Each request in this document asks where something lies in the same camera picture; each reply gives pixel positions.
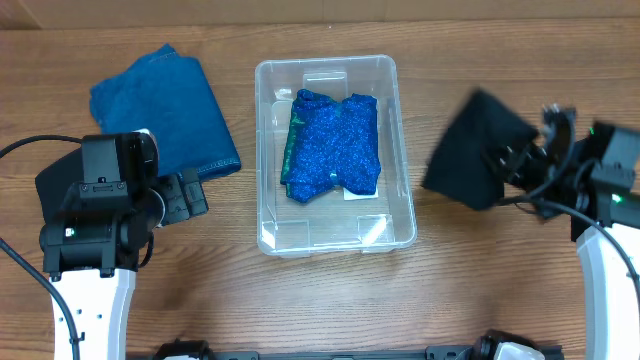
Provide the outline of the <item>black garment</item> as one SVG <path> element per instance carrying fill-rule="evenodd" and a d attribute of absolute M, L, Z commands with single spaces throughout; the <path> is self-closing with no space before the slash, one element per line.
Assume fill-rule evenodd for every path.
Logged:
<path fill-rule="evenodd" d="M 536 128 L 478 88 L 436 146 L 422 187 L 473 210 L 487 210 L 504 197 L 504 181 L 488 159 L 495 150 L 527 144 L 536 136 Z"/>

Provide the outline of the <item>blue denim garment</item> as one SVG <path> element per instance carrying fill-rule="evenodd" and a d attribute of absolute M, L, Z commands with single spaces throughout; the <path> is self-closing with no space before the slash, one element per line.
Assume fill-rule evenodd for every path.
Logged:
<path fill-rule="evenodd" d="M 168 44 L 90 90 L 104 134 L 147 129 L 161 176 L 193 168 L 203 181 L 241 169 L 241 160 L 200 62 Z"/>

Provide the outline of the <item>black cloth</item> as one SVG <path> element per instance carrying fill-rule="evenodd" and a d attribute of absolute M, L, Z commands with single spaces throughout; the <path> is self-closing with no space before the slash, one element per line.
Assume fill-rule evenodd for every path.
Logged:
<path fill-rule="evenodd" d="M 36 176 L 36 190 L 46 223 L 67 206 L 69 188 L 82 181 L 83 175 L 82 151 L 76 149 Z"/>

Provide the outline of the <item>clear plastic storage bin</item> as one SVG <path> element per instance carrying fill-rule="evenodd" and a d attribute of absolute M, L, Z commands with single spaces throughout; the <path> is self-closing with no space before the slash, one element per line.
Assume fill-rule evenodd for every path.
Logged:
<path fill-rule="evenodd" d="M 308 89 L 342 100 L 377 100 L 381 173 L 377 191 L 340 187 L 302 204 L 286 195 L 281 166 L 292 103 Z M 255 70 L 257 244 L 271 256 L 389 252 L 417 236 L 396 64 L 387 55 L 266 60 Z"/>

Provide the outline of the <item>blue sequin sparkly garment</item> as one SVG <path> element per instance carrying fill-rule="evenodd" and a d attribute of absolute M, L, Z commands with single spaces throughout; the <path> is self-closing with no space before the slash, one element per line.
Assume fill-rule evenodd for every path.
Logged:
<path fill-rule="evenodd" d="M 371 194 L 381 173 L 378 101 L 333 98 L 301 89 L 291 106 L 280 184 L 300 203 L 336 187 Z"/>

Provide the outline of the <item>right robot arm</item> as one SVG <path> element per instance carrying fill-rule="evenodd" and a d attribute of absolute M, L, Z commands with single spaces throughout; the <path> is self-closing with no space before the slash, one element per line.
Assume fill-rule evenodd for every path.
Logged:
<path fill-rule="evenodd" d="M 543 112 L 544 142 L 515 140 L 484 157 L 521 194 L 499 205 L 530 204 L 536 216 L 571 218 L 581 264 L 589 359 L 639 356 L 639 160 L 636 130 L 596 121 L 576 137 L 576 111 Z"/>

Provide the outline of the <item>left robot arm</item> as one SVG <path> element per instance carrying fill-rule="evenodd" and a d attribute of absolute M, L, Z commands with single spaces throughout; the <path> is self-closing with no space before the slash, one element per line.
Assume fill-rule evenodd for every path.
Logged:
<path fill-rule="evenodd" d="M 76 177 L 40 232 L 43 270 L 56 290 L 54 356 L 123 359 L 138 270 L 155 229 L 203 215 L 196 169 L 161 176 L 147 130 L 86 136 L 53 164 Z"/>

